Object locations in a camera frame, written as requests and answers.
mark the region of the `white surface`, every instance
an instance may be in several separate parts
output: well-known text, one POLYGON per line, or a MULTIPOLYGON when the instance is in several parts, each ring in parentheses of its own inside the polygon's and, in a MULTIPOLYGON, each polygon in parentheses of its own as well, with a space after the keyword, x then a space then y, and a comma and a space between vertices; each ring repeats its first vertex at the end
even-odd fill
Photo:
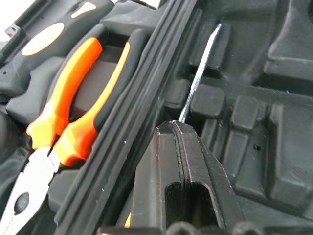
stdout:
POLYGON ((34 0, 0 0, 0 41, 10 39, 4 31, 16 20, 34 0))

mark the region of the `orange pliers handle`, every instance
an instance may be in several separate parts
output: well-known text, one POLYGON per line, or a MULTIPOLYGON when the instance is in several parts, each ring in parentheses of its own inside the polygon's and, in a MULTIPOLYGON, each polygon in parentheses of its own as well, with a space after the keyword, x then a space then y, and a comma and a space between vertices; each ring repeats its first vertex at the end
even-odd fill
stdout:
POLYGON ((87 39, 79 42, 61 66, 59 78, 50 100, 40 116, 32 122, 26 132, 32 137, 33 148, 51 146, 60 162, 65 166, 85 160, 92 144, 103 126, 112 105, 108 99, 117 99, 133 76, 147 35, 135 30, 126 43, 118 64, 94 105, 77 121, 69 124, 69 112, 74 96, 91 66, 103 51, 99 38, 106 32, 105 26, 96 25, 87 39))

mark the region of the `orange handle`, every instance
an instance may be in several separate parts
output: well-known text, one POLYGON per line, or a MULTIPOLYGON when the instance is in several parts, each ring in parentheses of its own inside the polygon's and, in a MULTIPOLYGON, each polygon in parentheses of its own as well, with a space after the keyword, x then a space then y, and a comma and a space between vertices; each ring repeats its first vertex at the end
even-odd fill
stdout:
POLYGON ((40 116, 26 132, 33 140, 33 149, 52 146, 69 123, 69 111, 73 98, 85 75, 96 61, 102 47, 95 37, 85 40, 69 58, 53 90, 51 99, 40 116))
POLYGON ((94 120, 115 87, 129 51, 130 44, 127 42, 108 84, 97 101, 80 119, 67 126, 54 145, 53 149, 63 165, 73 166, 77 161, 87 159, 98 135, 94 127, 94 120))

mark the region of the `screwdriver shaft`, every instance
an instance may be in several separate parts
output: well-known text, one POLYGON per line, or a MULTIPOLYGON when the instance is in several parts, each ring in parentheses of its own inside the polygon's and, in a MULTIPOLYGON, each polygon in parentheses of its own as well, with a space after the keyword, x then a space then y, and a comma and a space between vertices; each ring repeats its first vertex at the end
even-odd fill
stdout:
POLYGON ((195 94, 195 91, 196 91, 198 85, 200 84, 200 80, 203 76, 206 63, 209 59, 213 44, 215 42, 215 39, 217 38, 218 33, 220 32, 221 27, 222 27, 222 25, 219 23, 216 26, 216 28, 214 29, 213 33, 210 35, 209 40, 206 44, 203 56, 201 58, 201 61, 200 61, 199 67, 198 67, 198 70, 197 70, 195 78, 191 84, 191 88, 190 88, 190 92, 189 92, 187 101, 186 101, 185 106, 184 106, 184 108, 180 114, 180 117, 179 117, 179 121, 182 123, 185 123, 185 121, 186 121, 186 118, 187 118, 187 115, 188 115, 188 112, 190 109, 192 98, 195 94))

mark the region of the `pliers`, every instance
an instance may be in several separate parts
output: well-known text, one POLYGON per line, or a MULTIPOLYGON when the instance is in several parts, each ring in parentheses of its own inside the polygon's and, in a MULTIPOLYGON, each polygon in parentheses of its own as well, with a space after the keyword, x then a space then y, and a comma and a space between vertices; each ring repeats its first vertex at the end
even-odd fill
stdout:
POLYGON ((135 30, 128 39, 110 80, 94 105, 69 123, 74 96, 93 63, 103 51, 107 30, 97 24, 69 53, 56 76, 52 95, 40 116, 26 132, 35 150, 12 189, 0 222, 0 235, 15 235, 40 209, 49 183, 60 166, 86 160, 92 144, 114 103, 132 78, 147 42, 135 30))

